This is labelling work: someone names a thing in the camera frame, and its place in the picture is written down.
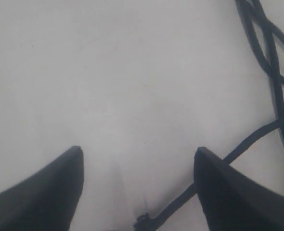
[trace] black cord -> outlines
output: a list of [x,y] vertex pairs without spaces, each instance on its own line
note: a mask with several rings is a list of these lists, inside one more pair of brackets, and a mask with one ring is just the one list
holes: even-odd
[[[275,99],[275,109],[277,119],[267,125],[254,131],[251,135],[245,138],[232,152],[225,158],[228,164],[238,158],[244,151],[246,151],[258,139],[267,135],[268,133],[280,129],[281,136],[284,143],[284,98],[282,84],[284,85],[284,76],[280,74],[279,60],[277,49],[274,42],[274,35],[284,46],[284,33],[271,21],[269,21],[264,13],[262,5],[259,0],[252,0],[252,4],[247,0],[235,0],[238,7],[243,26],[248,37],[251,49],[266,74],[272,80],[272,91]],[[253,26],[253,20],[262,29],[263,36],[266,42],[266,50],[269,55],[269,61],[265,57],[261,45],[258,41],[256,32]],[[170,203],[156,218],[150,218],[148,214],[142,215],[138,218],[134,225],[136,231],[155,231],[162,226],[166,220],[174,214],[180,207],[189,201],[196,194],[195,184],[189,186],[178,198]]]

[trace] tangled cable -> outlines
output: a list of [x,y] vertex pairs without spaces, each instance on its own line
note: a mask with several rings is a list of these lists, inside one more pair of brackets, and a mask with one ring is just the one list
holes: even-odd
[[[284,143],[284,98],[282,88],[282,85],[284,85],[284,76],[282,76],[280,73],[279,59],[274,40],[274,37],[276,37],[284,46],[284,33],[275,24],[267,19],[259,0],[235,0],[235,2],[251,49],[261,68],[271,78],[272,92],[275,99],[274,107],[276,109],[277,119],[262,126],[245,138],[223,159],[228,164],[232,163],[258,139],[276,129],[280,130]],[[261,44],[258,41],[253,22],[255,22],[263,32],[263,37],[266,43],[266,53],[269,57],[268,59],[265,57]],[[193,183],[178,198],[170,203],[156,218],[150,218],[148,214],[140,216],[134,225],[135,230],[157,230],[180,207],[182,207],[187,201],[195,196],[195,194],[196,188],[195,184]]]

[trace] white surface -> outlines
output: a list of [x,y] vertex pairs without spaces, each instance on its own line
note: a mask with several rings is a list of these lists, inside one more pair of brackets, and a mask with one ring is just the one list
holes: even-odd
[[[284,32],[284,1],[262,3]],[[80,145],[73,231],[130,230],[192,182],[197,147],[224,157],[273,118],[233,0],[0,0],[0,191]],[[284,195],[277,131],[233,165]],[[160,230],[207,230],[197,197]]]

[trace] white floor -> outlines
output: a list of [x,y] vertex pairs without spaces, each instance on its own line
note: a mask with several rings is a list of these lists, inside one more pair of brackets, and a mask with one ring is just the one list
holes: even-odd
[[[262,4],[284,32],[284,1]],[[192,182],[197,147],[224,157],[273,119],[233,0],[0,0],[0,191],[80,145],[73,231],[131,230]],[[233,166],[284,195],[279,132]],[[197,197],[160,230],[206,231]]]

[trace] black cable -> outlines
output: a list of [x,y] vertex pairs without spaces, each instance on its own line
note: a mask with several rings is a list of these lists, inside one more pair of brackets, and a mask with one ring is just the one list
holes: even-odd
[[[273,93],[275,97],[275,108],[277,119],[267,125],[254,131],[251,135],[245,138],[232,152],[225,158],[228,164],[238,158],[244,151],[246,151],[258,139],[274,131],[280,129],[281,136],[284,143],[284,99],[282,84],[284,84],[284,76],[280,74],[279,60],[273,35],[275,35],[284,46],[284,33],[271,21],[269,21],[264,13],[262,5],[259,0],[252,0],[252,5],[247,0],[235,0],[240,17],[243,22],[245,32],[247,34],[251,49],[260,64],[261,68],[272,80]],[[268,61],[261,49],[256,32],[253,27],[253,20],[262,29],[263,36],[266,42],[266,50],[268,52],[270,61]],[[183,192],[178,198],[170,203],[156,218],[150,218],[148,214],[142,215],[138,218],[135,224],[136,231],[155,231],[162,226],[166,220],[189,201],[196,194],[195,184],[193,183],[189,188]]]

